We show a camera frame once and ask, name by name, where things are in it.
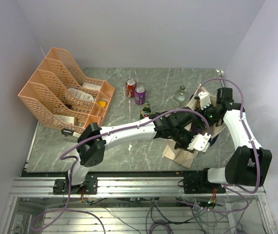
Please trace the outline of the cream canvas tote bag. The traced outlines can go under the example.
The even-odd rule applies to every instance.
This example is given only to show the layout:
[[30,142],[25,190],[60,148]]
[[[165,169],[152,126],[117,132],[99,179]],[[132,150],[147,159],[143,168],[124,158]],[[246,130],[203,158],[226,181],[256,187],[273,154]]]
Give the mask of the cream canvas tote bag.
[[[196,94],[207,94],[207,96],[210,98],[210,102],[213,107],[216,106],[217,104],[217,97],[214,95],[211,95],[209,91],[207,91],[204,87],[198,87],[194,93]],[[186,107],[189,107],[192,110],[197,110],[199,109],[201,111],[201,104],[199,100],[196,100],[194,97],[192,97],[189,102],[186,104]],[[222,125],[216,126],[214,124],[213,126],[210,126],[210,131],[212,134],[211,137],[211,143],[210,146],[213,145],[213,140],[217,140],[218,134],[220,134],[224,129],[226,125],[223,123]],[[198,155],[198,151],[194,151],[193,153],[189,151],[184,151],[181,149],[174,149],[175,142],[173,140],[166,140],[166,147],[165,150],[163,151],[162,156],[166,157],[182,166],[185,168],[190,168],[194,158]]]

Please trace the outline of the green Perrier glass bottle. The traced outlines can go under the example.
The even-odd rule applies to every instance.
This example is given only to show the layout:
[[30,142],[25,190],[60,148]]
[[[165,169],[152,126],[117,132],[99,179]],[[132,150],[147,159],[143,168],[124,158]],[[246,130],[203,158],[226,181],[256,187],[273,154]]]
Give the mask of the green Perrier glass bottle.
[[151,103],[147,101],[145,103],[145,105],[144,105],[144,108],[140,112],[139,118],[140,119],[144,119],[146,117],[149,117],[151,112],[152,112],[152,110],[151,110]]

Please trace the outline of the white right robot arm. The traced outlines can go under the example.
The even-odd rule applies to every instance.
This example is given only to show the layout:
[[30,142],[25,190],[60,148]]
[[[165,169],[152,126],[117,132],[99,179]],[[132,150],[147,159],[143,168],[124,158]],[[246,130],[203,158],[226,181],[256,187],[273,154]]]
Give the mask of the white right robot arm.
[[233,90],[217,89],[215,105],[207,104],[208,99],[202,95],[199,97],[200,110],[209,126],[217,128],[225,124],[235,147],[224,168],[210,168],[207,170],[207,176],[198,180],[199,189],[208,193],[214,189],[215,183],[261,187],[269,170],[272,153],[254,138],[242,104],[233,100]]

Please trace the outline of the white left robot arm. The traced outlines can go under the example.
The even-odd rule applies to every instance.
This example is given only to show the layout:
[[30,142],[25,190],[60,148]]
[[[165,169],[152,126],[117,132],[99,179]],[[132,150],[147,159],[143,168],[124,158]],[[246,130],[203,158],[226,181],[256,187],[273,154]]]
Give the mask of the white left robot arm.
[[176,148],[188,150],[197,133],[186,130],[186,126],[198,117],[195,111],[182,108],[155,113],[142,120],[113,127],[90,124],[72,147],[79,157],[67,173],[65,188],[72,194],[78,193],[85,183],[89,168],[103,161],[105,151],[128,141],[170,139],[175,142]]

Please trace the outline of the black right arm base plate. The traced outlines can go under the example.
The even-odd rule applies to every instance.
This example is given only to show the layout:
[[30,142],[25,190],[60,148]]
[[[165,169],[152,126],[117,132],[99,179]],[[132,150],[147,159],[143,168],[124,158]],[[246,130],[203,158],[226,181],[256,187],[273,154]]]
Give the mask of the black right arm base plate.
[[178,182],[178,186],[183,188],[184,193],[187,195],[213,193],[224,194],[226,192],[220,184],[210,183],[200,177],[184,177]]

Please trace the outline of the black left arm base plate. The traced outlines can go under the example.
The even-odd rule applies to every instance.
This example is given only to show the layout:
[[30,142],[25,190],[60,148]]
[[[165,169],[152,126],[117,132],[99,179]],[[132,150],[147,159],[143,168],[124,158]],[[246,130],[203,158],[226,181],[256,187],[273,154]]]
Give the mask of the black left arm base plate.
[[69,189],[69,179],[56,179],[53,186],[54,195],[84,194],[95,195],[98,189],[98,180],[93,175],[87,175],[84,182],[79,185],[72,185]]

